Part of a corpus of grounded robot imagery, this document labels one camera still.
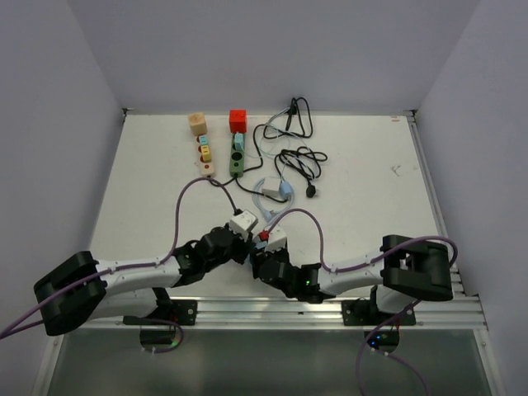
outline light blue plastic connector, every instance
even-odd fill
[[[244,150],[244,135],[237,132],[234,134],[234,149],[238,151]]]
[[[293,188],[291,188],[291,185],[287,181],[283,181],[280,184],[279,187],[280,196],[283,200],[288,200],[291,198],[291,194],[293,193]]]

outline green power strip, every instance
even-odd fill
[[[246,140],[244,139],[242,141],[242,147],[244,147],[245,143]],[[231,177],[242,177],[244,174],[244,151],[239,151],[234,147],[234,134],[231,138],[231,158],[229,159],[229,173],[231,174]]]

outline red block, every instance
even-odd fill
[[[229,112],[229,128],[232,134],[237,132],[245,134],[248,131],[248,117],[245,110],[231,110]]]

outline wall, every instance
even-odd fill
[[[3,328],[35,305],[38,279],[88,247],[121,117],[65,2],[3,2],[0,53]],[[30,393],[46,341],[38,328],[0,342],[0,394]]]
[[[526,0],[482,0],[418,112],[466,287],[483,301],[508,394],[528,394]]]
[[[394,113],[419,107],[478,0],[69,3],[124,106],[269,110],[304,94]]]

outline white table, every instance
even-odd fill
[[[246,150],[255,155],[250,140],[255,125],[268,115],[250,115]],[[207,115],[208,137],[217,179],[229,179],[231,134],[228,115]],[[284,125],[284,119],[276,122]],[[305,143],[328,154],[323,175],[314,185],[318,195],[304,195],[305,180],[286,170],[296,191],[295,207],[310,210],[323,226],[325,260],[340,261],[361,255],[381,244],[388,233],[406,236],[435,234],[436,223],[426,185],[404,116],[314,115],[314,134]],[[299,130],[294,123],[293,131]],[[269,149],[273,144],[265,144]],[[299,142],[292,139],[292,147]],[[285,139],[277,145],[286,147]],[[126,260],[165,253],[172,242],[174,206],[180,190],[198,177],[194,136],[186,115],[129,115],[92,241],[95,257]],[[246,167],[258,163],[246,157]],[[264,176],[276,176],[270,159],[263,169],[249,172],[240,182],[246,188]],[[228,186],[238,206],[264,220],[250,194]],[[220,189],[207,182],[194,185],[182,203],[179,244],[200,238],[231,215]],[[291,214],[281,222],[288,234],[290,256],[296,264],[318,260],[318,235],[311,220]],[[173,296],[273,297],[279,290],[252,278],[249,265],[230,262],[194,285],[170,290]],[[353,290],[347,295],[365,295]]]

